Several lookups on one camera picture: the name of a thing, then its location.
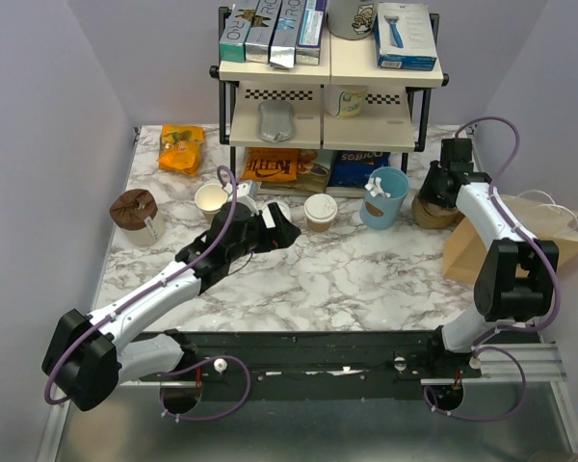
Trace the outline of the cardboard cup carrier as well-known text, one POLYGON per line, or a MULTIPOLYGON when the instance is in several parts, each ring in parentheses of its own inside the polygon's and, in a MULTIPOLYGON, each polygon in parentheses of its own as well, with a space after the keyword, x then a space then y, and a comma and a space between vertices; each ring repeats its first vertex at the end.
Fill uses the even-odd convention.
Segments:
POLYGON ((411 202, 411 211, 416 224, 423 229, 456 227, 464 219, 457 208, 442 208, 421 198, 417 193, 411 202))

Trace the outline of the brown paper coffee cup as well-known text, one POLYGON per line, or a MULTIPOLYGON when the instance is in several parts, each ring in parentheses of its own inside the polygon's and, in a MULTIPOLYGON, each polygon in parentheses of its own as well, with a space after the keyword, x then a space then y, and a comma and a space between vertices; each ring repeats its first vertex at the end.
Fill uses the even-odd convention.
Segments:
POLYGON ((321 220, 321 219, 315 219, 311 216, 306 217, 307 226, 309 227, 309 229, 311 231, 313 231, 315 233, 327 232, 331 227, 332 221, 333 221, 333 218, 321 220))

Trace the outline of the brown paper cups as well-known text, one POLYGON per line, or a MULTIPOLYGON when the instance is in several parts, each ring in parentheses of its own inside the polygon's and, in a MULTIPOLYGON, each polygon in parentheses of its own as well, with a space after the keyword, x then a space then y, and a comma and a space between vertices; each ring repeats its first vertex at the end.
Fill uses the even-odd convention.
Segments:
POLYGON ((220 183, 207 183, 195 193, 195 204, 208 222, 220 211, 228 198, 220 183))

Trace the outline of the brown paper bag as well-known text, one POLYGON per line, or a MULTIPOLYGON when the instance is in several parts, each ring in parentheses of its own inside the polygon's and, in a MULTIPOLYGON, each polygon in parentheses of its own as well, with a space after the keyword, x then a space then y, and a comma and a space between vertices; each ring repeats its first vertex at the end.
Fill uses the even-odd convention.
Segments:
MULTIPOLYGON (((517 196, 503 195, 503 202, 517 219, 541 240, 559 249, 559 266, 578 254, 578 211, 557 203, 540 190, 517 196)), ((486 248, 468 219, 464 219, 444 244, 442 275, 446 279, 474 283, 486 258, 486 248)))

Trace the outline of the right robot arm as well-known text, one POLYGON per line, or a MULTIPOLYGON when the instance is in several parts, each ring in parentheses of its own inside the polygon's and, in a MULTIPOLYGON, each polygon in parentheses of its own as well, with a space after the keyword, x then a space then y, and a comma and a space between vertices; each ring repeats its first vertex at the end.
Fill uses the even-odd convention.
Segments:
POLYGON ((424 353, 426 370, 437 377, 459 365, 466 353, 502 331, 536 332, 527 323, 560 304, 553 279, 559 249, 521 224, 502 201, 491 177, 474 169, 472 141, 441 142, 418 197, 456 208, 481 238, 486 257, 473 289, 473 306, 441 328, 442 344, 424 353))

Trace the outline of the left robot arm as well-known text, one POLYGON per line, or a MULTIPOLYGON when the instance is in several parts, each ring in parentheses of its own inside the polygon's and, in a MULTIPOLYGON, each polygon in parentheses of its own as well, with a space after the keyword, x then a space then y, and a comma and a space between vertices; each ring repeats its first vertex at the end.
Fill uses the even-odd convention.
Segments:
POLYGON ((290 247, 301 230, 275 202, 261 211, 227 203, 210 228, 184 246, 159 274, 131 294, 84 315, 62 315, 41 364, 47 376, 44 398, 56 405, 58 387, 80 410, 88 411, 116 387, 153 373, 187 378, 193 354, 171 335, 141 341, 139 335, 178 305, 194 299, 229 274, 248 254, 290 247))

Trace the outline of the orange Kettle chips bag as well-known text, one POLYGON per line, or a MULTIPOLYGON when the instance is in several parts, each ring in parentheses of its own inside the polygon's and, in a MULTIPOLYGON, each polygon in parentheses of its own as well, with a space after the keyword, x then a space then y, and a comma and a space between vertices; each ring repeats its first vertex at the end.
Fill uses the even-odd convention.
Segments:
POLYGON ((334 158, 326 149, 251 147, 241 180, 260 183, 266 191, 323 193, 334 158))

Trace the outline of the blue plastic cup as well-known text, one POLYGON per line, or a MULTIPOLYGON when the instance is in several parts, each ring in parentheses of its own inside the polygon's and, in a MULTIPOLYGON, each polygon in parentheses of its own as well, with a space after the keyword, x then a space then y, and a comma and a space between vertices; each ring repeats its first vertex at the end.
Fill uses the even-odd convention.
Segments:
POLYGON ((395 223, 400 213, 409 192, 409 181, 407 176, 395 167, 377 168, 370 177, 381 177, 383 189, 391 196, 389 198, 380 195, 372 197, 366 191, 359 216, 367 227, 385 230, 395 223))

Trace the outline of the white stirrers in cup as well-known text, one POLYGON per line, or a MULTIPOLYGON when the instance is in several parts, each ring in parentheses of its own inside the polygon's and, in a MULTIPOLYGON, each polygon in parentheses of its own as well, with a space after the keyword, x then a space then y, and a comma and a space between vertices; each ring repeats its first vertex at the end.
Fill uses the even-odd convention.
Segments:
POLYGON ((381 181, 381 177, 370 177, 365 185, 365 189, 369 194, 371 194, 372 197, 377 197, 380 195, 389 198, 391 194, 383 189, 381 181))

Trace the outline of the blue Doritos bag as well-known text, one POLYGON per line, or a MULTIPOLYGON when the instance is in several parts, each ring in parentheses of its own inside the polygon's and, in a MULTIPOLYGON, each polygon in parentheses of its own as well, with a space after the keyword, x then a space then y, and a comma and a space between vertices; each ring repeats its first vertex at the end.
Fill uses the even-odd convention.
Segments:
POLYGON ((362 188, 374 170, 389 166, 387 152, 373 151, 337 151, 329 187, 362 188))

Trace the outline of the grey sponge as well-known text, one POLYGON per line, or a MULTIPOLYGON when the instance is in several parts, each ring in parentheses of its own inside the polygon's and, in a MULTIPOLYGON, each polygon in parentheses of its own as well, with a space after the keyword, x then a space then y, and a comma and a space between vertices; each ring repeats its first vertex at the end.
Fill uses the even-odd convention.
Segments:
POLYGON ((289 141, 295 137, 294 112, 284 100, 266 100, 258 106, 259 138, 268 142, 289 141))

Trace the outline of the two-tier shelf rack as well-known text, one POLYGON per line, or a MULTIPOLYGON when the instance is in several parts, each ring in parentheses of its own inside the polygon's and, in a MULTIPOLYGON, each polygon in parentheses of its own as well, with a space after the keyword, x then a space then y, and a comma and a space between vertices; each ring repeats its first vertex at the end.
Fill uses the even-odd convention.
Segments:
POLYGON ((285 101, 295 134, 277 147, 397 153, 406 170, 410 155, 426 148, 432 92, 449 76, 439 64, 431 71, 379 68, 375 51, 374 37, 345 40, 324 31, 316 65, 280 70, 219 60, 211 66, 230 169, 241 169, 238 149, 274 147, 260 135, 260 106, 285 101))

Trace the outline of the blue razor box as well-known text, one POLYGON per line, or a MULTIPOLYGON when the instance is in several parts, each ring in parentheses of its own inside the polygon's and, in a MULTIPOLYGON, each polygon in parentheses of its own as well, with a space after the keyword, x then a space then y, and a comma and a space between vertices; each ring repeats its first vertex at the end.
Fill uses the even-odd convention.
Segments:
POLYGON ((438 57, 427 5, 379 3, 374 34, 379 68, 434 69, 438 57))

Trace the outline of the blue silver toothpaste box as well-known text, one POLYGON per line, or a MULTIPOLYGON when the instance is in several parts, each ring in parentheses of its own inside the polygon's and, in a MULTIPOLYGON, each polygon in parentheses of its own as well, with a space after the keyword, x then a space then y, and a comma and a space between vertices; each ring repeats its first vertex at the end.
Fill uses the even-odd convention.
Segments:
POLYGON ((282 0, 272 45, 269 65, 291 69, 295 65, 296 44, 302 25, 306 0, 282 0))

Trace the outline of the teal toothpaste box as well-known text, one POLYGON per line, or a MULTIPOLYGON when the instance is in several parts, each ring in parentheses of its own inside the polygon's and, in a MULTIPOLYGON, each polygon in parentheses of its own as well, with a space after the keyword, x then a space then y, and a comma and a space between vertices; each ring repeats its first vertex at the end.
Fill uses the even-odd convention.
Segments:
POLYGON ((246 60, 246 40, 258 5, 258 0, 242 0, 233 6, 219 41, 222 61, 243 63, 246 60))

